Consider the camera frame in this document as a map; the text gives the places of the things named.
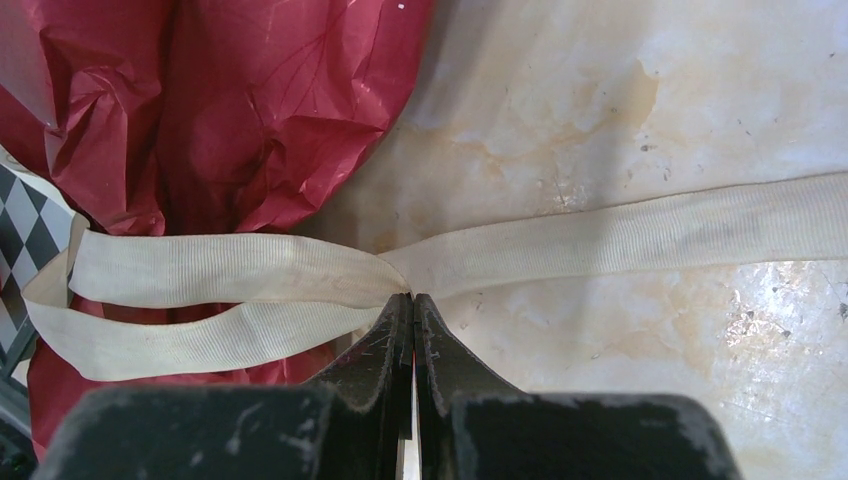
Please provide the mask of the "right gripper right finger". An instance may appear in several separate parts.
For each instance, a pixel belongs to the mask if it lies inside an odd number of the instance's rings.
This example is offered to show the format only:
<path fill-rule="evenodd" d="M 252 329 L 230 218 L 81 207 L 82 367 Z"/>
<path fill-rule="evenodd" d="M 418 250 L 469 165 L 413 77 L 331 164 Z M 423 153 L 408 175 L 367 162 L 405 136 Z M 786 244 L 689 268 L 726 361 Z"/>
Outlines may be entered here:
<path fill-rule="evenodd" d="M 413 330 L 421 477 L 474 479 L 478 452 L 466 425 L 468 404 L 524 393 L 450 331 L 427 294 L 413 301 Z"/>

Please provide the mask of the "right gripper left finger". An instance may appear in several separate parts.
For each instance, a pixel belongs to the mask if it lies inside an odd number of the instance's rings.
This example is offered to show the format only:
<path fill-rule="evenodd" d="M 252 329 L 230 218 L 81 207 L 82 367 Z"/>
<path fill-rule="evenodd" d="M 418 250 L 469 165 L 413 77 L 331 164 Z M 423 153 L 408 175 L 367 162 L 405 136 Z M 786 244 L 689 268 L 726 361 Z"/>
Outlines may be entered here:
<path fill-rule="evenodd" d="M 318 479 L 400 479 L 412 433 L 413 297 L 390 297 L 373 327 L 307 381 L 332 393 Z"/>

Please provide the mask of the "cream ribbon with gold lettering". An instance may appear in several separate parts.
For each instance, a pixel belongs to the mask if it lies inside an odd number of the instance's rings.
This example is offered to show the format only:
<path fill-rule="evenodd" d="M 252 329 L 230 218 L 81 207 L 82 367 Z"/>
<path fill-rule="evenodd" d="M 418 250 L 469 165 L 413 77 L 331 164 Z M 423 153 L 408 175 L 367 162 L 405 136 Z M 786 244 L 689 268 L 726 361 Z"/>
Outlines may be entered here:
<path fill-rule="evenodd" d="M 374 255 L 294 235 L 109 236 L 75 217 L 23 288 L 30 319 L 101 382 L 231 371 L 373 321 L 396 293 L 847 255 L 843 173 L 657 198 L 438 235 Z"/>

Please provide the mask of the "red paper flower bouquet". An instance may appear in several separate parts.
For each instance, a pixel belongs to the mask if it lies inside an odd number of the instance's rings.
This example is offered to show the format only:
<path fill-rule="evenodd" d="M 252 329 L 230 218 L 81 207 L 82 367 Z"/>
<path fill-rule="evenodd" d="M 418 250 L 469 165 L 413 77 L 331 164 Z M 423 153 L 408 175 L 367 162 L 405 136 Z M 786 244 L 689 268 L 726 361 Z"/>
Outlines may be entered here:
<path fill-rule="evenodd" d="M 281 234 L 415 87 L 431 1 L 5 1 L 1 143 L 111 235 Z"/>

